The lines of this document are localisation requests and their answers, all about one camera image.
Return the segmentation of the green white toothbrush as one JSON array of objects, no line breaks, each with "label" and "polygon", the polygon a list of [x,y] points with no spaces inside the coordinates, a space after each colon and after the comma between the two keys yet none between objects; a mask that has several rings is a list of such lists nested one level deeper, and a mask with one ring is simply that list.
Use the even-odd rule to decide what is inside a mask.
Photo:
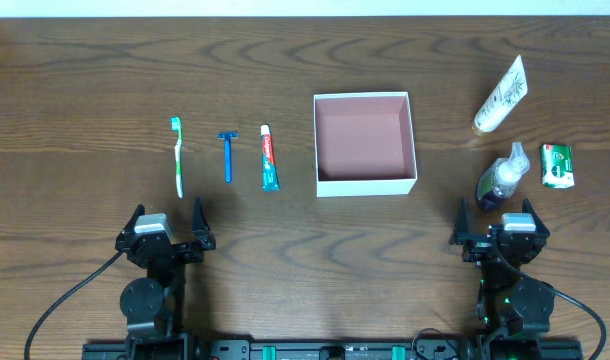
[{"label": "green white toothbrush", "polygon": [[170,118],[171,129],[177,133],[177,141],[174,146],[175,155],[175,183],[177,196],[184,197],[183,175],[182,175],[182,146],[183,146],[183,127],[180,117],[175,116]]}]

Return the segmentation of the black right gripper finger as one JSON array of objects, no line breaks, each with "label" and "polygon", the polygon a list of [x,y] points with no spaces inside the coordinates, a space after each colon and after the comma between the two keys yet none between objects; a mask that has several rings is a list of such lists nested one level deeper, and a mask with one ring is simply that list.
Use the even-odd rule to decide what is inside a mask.
[{"label": "black right gripper finger", "polygon": [[536,231],[545,231],[546,230],[546,226],[544,225],[544,223],[542,222],[540,217],[536,214],[536,212],[528,198],[524,198],[522,201],[522,212],[529,214],[532,217],[534,224],[536,226]]},{"label": "black right gripper finger", "polygon": [[453,236],[465,236],[469,233],[469,212],[466,200],[461,197],[459,199],[459,207],[457,218],[453,227]]}]

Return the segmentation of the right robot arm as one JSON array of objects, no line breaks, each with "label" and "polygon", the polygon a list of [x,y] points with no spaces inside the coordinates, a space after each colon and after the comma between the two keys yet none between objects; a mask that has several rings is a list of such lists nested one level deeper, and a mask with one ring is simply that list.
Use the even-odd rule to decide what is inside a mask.
[{"label": "right robot arm", "polygon": [[527,199],[521,212],[504,214],[485,234],[470,231],[467,203],[459,200],[449,243],[460,246],[462,260],[481,271],[476,316],[485,323],[459,346],[461,359],[525,359],[538,353],[536,337],[550,330],[554,294],[520,267],[539,255],[549,236]]}]

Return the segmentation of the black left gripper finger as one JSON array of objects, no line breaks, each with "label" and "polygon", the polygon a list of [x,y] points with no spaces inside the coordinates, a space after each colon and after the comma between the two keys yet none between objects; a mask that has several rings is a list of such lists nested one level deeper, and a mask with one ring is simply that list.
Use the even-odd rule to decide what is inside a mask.
[{"label": "black left gripper finger", "polygon": [[200,197],[195,198],[191,232],[197,241],[208,241],[211,236],[211,229],[203,214],[202,201]]},{"label": "black left gripper finger", "polygon": [[122,230],[124,236],[131,236],[135,233],[135,226],[138,218],[145,214],[145,208],[142,204],[138,204],[131,218]]}]

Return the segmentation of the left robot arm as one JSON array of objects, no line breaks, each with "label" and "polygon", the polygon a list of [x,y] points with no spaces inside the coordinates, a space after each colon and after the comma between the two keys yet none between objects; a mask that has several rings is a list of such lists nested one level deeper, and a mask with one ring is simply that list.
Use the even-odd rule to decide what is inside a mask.
[{"label": "left robot arm", "polygon": [[182,311],[188,264],[201,263],[216,241],[196,199],[191,233],[194,240],[173,243],[168,217],[146,214],[139,205],[117,236],[115,248],[146,271],[121,293],[120,309],[127,321],[128,359],[196,359],[200,353],[183,330]]}]

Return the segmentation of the red teal toothpaste tube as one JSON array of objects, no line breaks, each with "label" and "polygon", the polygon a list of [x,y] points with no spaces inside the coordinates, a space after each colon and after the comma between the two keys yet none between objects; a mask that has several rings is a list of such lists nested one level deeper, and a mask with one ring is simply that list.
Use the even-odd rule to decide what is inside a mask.
[{"label": "red teal toothpaste tube", "polygon": [[279,191],[280,184],[276,169],[276,161],[273,148],[273,138],[270,126],[261,126],[262,165],[263,165],[263,190],[265,192]]}]

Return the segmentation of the blue disposable razor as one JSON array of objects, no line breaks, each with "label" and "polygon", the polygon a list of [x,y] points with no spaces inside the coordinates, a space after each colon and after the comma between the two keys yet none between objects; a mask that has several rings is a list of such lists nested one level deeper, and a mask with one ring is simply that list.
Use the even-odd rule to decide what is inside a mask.
[{"label": "blue disposable razor", "polygon": [[217,138],[224,142],[225,181],[233,180],[232,140],[238,137],[237,131],[219,132]]}]

